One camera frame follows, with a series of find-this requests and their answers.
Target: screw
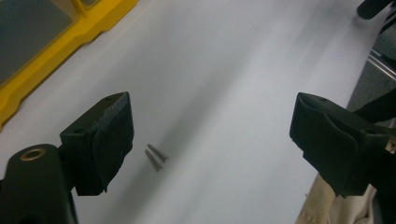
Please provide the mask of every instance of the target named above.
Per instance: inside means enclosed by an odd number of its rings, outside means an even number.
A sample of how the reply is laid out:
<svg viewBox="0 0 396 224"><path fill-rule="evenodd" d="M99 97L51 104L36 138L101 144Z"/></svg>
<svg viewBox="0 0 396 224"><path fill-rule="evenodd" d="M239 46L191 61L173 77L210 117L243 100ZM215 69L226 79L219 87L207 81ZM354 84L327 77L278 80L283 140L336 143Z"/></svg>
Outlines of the screw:
<svg viewBox="0 0 396 224"><path fill-rule="evenodd" d="M167 158L165 155L163 155L157 148L155 148L154 146L148 144L149 149L151 149L155 154L157 154L157 156L163 161L165 162Z"/></svg>
<svg viewBox="0 0 396 224"><path fill-rule="evenodd" d="M154 159L154 157L151 155L151 153L146 149L145 150L146 155L148 155L148 158L151 160L151 163L155 166L155 169L157 172L161 171L162 167L161 165Z"/></svg>

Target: white table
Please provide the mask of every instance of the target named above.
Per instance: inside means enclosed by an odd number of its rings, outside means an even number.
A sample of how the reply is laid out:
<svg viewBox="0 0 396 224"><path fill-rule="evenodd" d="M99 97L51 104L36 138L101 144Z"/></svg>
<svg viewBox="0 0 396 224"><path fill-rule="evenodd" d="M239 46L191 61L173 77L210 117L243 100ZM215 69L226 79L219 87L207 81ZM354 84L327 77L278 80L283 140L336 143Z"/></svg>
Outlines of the white table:
<svg viewBox="0 0 396 224"><path fill-rule="evenodd" d="M386 13L359 0L141 0L0 133L0 172L101 98L129 91L134 149L82 224L292 223L316 174L290 140L297 92L347 105ZM170 160L156 173L151 143Z"/></svg>

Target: table surface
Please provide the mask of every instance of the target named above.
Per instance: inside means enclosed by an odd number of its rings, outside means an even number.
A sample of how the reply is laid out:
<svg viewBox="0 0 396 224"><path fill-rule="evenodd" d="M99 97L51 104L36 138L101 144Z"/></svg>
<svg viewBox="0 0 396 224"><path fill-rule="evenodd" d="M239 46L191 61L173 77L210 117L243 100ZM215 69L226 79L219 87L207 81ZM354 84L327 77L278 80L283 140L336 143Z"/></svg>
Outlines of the table surface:
<svg viewBox="0 0 396 224"><path fill-rule="evenodd" d="M134 148L80 223L292 223L316 171L290 140L297 92L348 99L386 13L358 0L140 0L0 133L0 172L101 98L131 93ZM151 143L170 160L156 173Z"/></svg>

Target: yellow plastic bin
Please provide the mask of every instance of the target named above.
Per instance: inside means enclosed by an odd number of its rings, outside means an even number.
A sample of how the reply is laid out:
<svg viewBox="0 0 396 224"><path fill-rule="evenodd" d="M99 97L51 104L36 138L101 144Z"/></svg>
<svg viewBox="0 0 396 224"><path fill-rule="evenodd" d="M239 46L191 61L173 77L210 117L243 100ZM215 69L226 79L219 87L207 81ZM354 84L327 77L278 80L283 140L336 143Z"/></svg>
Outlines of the yellow plastic bin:
<svg viewBox="0 0 396 224"><path fill-rule="evenodd" d="M20 101L137 0L1 0L0 130Z"/></svg>

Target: yellow frame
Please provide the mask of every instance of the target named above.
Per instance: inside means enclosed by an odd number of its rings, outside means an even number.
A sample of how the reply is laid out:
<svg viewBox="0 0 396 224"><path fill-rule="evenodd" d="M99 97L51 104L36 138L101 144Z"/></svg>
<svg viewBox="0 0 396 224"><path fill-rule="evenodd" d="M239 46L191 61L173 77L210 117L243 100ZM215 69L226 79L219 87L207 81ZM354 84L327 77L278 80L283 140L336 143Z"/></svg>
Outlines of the yellow frame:
<svg viewBox="0 0 396 224"><path fill-rule="evenodd" d="M80 0L72 0L78 12L77 20L0 86L0 131L3 123L17 111L26 95L79 46L92 41L101 32L110 30L137 1L99 0L92 7L85 8Z"/></svg>

